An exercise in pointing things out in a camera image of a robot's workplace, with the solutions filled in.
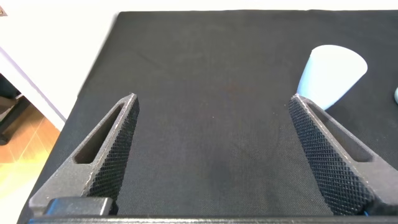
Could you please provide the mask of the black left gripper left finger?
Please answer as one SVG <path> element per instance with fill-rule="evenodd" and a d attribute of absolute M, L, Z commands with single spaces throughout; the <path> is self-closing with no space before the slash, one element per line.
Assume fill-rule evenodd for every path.
<path fill-rule="evenodd" d="M 116 200 L 138 114 L 139 100 L 135 94 L 121 98 L 30 198 L 29 208 L 34 216 L 44 215 L 50 201 L 60 197 Z"/>

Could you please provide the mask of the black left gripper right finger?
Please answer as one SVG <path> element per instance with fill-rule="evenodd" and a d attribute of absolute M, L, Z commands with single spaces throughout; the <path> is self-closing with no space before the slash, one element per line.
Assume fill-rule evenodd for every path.
<path fill-rule="evenodd" d="M 318 188 L 335 215 L 397 215 L 397 170 L 298 94 L 289 114 Z"/>

